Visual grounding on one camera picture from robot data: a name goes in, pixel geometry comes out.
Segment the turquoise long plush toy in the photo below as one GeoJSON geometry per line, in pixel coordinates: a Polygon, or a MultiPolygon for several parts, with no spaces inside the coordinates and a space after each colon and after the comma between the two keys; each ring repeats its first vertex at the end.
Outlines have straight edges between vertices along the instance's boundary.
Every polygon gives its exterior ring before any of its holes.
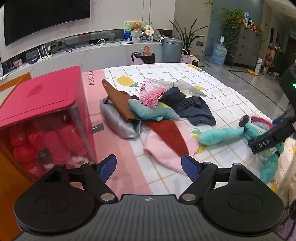
{"type": "MultiPolygon", "coordinates": [[[[199,134],[198,142],[204,146],[213,146],[221,142],[233,141],[244,137],[246,140],[259,137],[269,131],[273,124],[269,121],[255,116],[244,115],[239,122],[238,128],[220,128],[209,130],[199,134]]],[[[272,147],[274,153],[267,150],[269,157],[263,163],[260,171],[260,180],[265,184],[271,182],[279,166],[280,155],[284,151],[284,142],[272,147]]]]}

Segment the pink soft cloth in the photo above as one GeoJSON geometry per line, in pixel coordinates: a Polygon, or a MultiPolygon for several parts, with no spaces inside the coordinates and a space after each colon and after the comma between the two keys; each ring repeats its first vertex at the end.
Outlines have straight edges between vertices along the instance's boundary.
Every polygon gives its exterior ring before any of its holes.
{"type": "MultiPolygon", "coordinates": [[[[189,155],[194,156],[195,152],[199,149],[199,144],[197,140],[190,135],[190,128],[184,121],[177,121],[177,127],[185,141],[189,155]]],[[[178,156],[163,140],[161,140],[154,131],[150,131],[148,134],[144,150],[161,165],[184,174],[181,166],[181,157],[178,156]]]]}

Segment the brown felt pouch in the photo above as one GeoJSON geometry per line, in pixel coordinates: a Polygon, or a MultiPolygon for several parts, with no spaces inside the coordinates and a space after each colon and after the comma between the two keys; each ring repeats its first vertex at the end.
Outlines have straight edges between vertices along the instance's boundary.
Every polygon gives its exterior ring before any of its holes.
{"type": "Polygon", "coordinates": [[[125,91],[115,89],[106,79],[102,79],[102,85],[107,93],[107,98],[103,103],[106,104],[108,100],[110,100],[125,121],[130,122],[136,120],[137,116],[130,110],[128,104],[128,101],[132,99],[132,97],[125,91]]]}

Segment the clear biohazard plastic bag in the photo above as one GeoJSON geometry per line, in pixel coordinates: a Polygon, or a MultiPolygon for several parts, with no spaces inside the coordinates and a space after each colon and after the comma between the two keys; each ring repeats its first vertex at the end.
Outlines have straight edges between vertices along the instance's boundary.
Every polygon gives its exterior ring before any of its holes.
{"type": "Polygon", "coordinates": [[[179,90],[191,96],[199,96],[199,97],[207,97],[206,94],[198,90],[196,87],[192,86],[191,84],[187,83],[186,81],[180,79],[172,83],[173,87],[178,87],[179,90]]]}

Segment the pink brocade tassel pouch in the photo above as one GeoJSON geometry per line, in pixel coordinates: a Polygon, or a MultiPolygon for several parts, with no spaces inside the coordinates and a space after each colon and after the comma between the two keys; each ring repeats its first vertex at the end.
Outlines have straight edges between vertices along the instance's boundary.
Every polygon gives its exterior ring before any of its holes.
{"type": "Polygon", "coordinates": [[[147,79],[141,82],[139,100],[150,108],[156,108],[159,99],[167,90],[167,84],[160,80],[147,79]]]}

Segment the lemon print pink tablecloth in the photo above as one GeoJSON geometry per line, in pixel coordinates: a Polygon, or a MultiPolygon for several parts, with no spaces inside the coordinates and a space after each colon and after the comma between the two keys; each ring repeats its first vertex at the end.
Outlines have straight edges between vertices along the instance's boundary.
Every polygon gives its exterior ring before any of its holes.
{"type": "Polygon", "coordinates": [[[181,158],[147,126],[141,126],[140,134],[132,140],[121,138],[109,128],[100,109],[100,101],[107,96],[103,79],[116,90],[136,96],[140,95],[140,85],[146,80],[185,80],[205,94],[205,102],[216,124],[194,126],[185,118],[165,121],[166,140],[177,147],[187,146],[190,155],[198,161],[209,161],[226,168],[233,163],[241,163],[256,176],[260,176],[265,164],[272,163],[270,157],[276,153],[276,148],[253,154],[244,135],[208,147],[198,143],[199,135],[212,128],[237,129],[244,115],[259,119],[260,123],[255,127],[260,131],[266,130],[269,122],[269,118],[251,101],[207,72],[186,64],[136,65],[89,71],[82,74],[82,80],[91,121],[93,125],[104,125],[104,129],[94,135],[96,156],[98,160],[110,154],[117,157],[116,171],[107,181],[117,196],[180,195],[190,180],[184,175],[181,158]]]}

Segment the dark red knit cloth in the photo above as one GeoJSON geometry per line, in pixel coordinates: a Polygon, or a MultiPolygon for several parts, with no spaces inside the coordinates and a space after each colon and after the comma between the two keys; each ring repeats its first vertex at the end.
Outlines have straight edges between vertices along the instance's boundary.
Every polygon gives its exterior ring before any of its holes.
{"type": "Polygon", "coordinates": [[[186,142],[174,121],[144,120],[142,122],[155,132],[179,157],[189,154],[186,142]]]}

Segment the grey silver fabric pouch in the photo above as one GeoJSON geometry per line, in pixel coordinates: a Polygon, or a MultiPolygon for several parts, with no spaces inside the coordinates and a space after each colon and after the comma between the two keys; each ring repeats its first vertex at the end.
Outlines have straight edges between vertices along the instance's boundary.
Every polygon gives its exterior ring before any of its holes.
{"type": "Polygon", "coordinates": [[[141,120],[124,120],[109,97],[100,101],[100,109],[105,123],[119,137],[135,139],[140,135],[141,120]]]}

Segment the navy blue knit hat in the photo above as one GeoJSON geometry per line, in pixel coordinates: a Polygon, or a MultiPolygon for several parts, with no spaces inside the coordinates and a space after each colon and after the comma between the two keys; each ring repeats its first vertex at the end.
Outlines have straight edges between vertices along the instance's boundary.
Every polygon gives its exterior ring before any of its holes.
{"type": "Polygon", "coordinates": [[[181,118],[187,118],[194,126],[216,125],[216,120],[204,99],[199,96],[186,97],[178,87],[168,89],[159,101],[170,106],[181,118]]]}

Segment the red storage box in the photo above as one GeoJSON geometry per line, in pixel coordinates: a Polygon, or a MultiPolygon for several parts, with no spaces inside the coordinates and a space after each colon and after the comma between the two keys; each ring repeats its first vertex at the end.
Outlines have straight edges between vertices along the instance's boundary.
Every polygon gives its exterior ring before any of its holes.
{"type": "Polygon", "coordinates": [[[13,88],[1,104],[1,147],[34,179],[57,164],[79,168],[95,162],[80,67],[38,76],[13,88]]]}

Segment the teal plush dinosaur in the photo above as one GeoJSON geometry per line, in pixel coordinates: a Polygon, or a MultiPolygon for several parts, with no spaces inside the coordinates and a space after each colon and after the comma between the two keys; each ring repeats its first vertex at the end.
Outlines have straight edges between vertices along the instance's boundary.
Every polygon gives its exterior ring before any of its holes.
{"type": "Polygon", "coordinates": [[[180,116],[168,105],[159,102],[155,108],[144,105],[140,100],[129,99],[130,110],[141,120],[175,120],[179,121],[180,116]]]}

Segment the orange wooden box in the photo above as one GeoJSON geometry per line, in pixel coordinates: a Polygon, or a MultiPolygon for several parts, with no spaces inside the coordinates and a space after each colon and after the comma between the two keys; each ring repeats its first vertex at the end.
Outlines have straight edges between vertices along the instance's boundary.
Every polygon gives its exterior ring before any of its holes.
{"type": "Polygon", "coordinates": [[[1,131],[1,240],[13,240],[20,234],[14,204],[34,183],[13,157],[8,140],[8,131],[1,131]]]}

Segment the grey drawer cabinet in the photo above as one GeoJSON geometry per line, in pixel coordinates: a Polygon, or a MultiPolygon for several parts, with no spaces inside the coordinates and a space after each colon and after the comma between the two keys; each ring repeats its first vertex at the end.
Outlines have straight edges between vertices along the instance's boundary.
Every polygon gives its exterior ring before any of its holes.
{"type": "Polygon", "coordinates": [[[235,39],[236,45],[230,47],[227,53],[225,64],[228,66],[243,65],[255,67],[259,57],[262,37],[252,30],[241,26],[238,36],[235,39]]]}

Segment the blue water jug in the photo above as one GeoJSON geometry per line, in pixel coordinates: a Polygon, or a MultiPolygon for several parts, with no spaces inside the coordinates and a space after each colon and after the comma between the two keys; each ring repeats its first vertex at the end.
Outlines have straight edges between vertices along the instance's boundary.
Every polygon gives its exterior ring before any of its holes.
{"type": "Polygon", "coordinates": [[[224,36],[220,37],[220,43],[214,45],[210,62],[222,66],[227,56],[227,49],[224,45],[224,36]]]}

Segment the pink space heater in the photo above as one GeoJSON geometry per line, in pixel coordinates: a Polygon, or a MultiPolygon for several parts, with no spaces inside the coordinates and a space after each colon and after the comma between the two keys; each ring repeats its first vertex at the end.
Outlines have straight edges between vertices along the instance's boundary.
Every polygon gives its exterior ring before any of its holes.
{"type": "Polygon", "coordinates": [[[189,64],[189,65],[194,65],[196,67],[199,66],[198,58],[194,55],[190,55],[189,52],[185,49],[182,49],[180,62],[189,64]]]}

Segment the trailing ivy plant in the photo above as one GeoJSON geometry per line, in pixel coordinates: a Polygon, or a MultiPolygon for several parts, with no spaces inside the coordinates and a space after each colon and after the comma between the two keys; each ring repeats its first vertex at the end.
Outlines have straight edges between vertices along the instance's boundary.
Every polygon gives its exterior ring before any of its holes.
{"type": "Polygon", "coordinates": [[[263,14],[264,1],[210,1],[211,17],[208,28],[205,55],[211,55],[213,47],[224,37],[224,44],[227,50],[237,46],[236,37],[244,22],[245,13],[260,25],[263,14]]]}

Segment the pink bin with black bag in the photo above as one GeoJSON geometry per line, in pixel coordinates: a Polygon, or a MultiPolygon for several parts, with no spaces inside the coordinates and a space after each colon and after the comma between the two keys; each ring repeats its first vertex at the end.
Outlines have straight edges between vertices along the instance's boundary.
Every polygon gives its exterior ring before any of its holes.
{"type": "Polygon", "coordinates": [[[151,52],[149,46],[144,46],[140,48],[137,52],[133,52],[131,59],[134,65],[141,64],[154,64],[155,63],[155,54],[151,52]]]}

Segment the grey metal trash can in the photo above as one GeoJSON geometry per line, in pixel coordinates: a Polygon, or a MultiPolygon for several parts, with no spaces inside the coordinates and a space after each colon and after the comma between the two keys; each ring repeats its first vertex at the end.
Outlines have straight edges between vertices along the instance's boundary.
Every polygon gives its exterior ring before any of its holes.
{"type": "Polygon", "coordinates": [[[162,40],[162,63],[180,63],[183,41],[175,38],[162,40]]]}

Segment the white wifi router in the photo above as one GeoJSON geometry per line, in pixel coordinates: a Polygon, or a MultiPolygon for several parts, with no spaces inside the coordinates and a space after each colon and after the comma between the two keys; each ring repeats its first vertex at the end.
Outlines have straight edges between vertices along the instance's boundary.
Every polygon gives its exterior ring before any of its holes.
{"type": "Polygon", "coordinates": [[[53,56],[52,44],[50,44],[49,46],[41,45],[41,50],[38,48],[37,51],[39,54],[39,59],[37,60],[37,62],[48,60],[53,56]]]}

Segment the green potted plant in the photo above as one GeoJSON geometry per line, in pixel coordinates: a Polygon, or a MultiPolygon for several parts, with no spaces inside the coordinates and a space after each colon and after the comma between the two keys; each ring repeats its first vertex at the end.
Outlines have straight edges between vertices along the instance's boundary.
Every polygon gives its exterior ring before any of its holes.
{"type": "Polygon", "coordinates": [[[200,34],[200,31],[207,29],[208,26],[196,28],[197,19],[193,21],[189,28],[186,25],[182,27],[176,20],[169,20],[169,22],[173,26],[172,38],[180,40],[184,50],[196,55],[197,53],[192,50],[192,47],[197,40],[206,37],[205,34],[200,34]]]}

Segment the brown teddy bear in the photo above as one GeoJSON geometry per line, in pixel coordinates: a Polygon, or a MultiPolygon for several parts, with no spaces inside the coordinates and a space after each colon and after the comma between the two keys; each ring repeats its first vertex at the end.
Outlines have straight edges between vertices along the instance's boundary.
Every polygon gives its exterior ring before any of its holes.
{"type": "Polygon", "coordinates": [[[130,30],[134,32],[142,31],[142,22],[133,21],[130,30]]]}

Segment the black television screen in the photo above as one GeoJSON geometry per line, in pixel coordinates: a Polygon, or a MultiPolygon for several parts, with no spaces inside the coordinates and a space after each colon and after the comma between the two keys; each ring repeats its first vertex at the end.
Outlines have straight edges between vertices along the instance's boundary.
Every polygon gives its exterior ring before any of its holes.
{"type": "Polygon", "coordinates": [[[90,18],[89,0],[20,0],[2,3],[6,46],[45,28],[90,18]]]}

